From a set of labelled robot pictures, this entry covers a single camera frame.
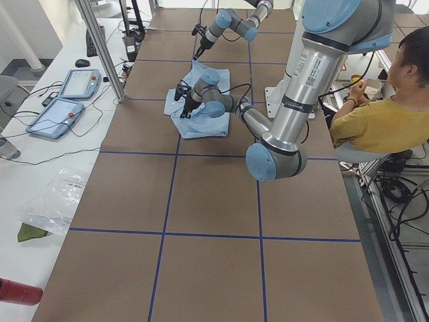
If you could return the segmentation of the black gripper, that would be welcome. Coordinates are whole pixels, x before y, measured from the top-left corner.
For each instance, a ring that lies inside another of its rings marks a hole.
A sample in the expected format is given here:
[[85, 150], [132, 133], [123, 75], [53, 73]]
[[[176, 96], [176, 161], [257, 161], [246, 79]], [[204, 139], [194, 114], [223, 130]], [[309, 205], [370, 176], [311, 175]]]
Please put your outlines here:
[[200, 47], [198, 51], [194, 55], [194, 60], [197, 60], [199, 57], [201, 57], [204, 54], [205, 50], [210, 49], [210, 40], [206, 37], [202, 37], [200, 40]]
[[198, 101], [195, 101], [190, 95], [185, 98], [184, 109], [181, 113], [181, 118], [190, 119], [192, 111], [198, 108]]

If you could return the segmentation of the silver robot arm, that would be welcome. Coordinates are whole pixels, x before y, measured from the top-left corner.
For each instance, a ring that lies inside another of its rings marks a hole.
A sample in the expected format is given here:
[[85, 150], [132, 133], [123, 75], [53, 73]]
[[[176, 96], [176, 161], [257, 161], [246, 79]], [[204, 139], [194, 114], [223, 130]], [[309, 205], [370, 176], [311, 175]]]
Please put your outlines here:
[[295, 176], [307, 155], [298, 137], [318, 98], [327, 92], [347, 54], [386, 48], [393, 38], [394, 1], [306, 1], [296, 35], [302, 51], [273, 120], [245, 97], [222, 94], [219, 74], [208, 69], [193, 86], [178, 85], [175, 98], [184, 100], [181, 116], [204, 107], [211, 118], [234, 113], [257, 138], [246, 153], [253, 178], [273, 181]]
[[226, 29], [232, 30], [248, 42], [254, 40], [261, 22], [272, 13], [273, 1], [247, 1], [247, 3], [255, 8], [247, 19], [240, 18], [234, 9], [228, 8], [218, 12], [209, 26], [203, 26], [201, 23], [194, 26], [192, 35], [199, 34], [201, 40], [193, 60], [198, 60], [206, 50], [210, 50]]

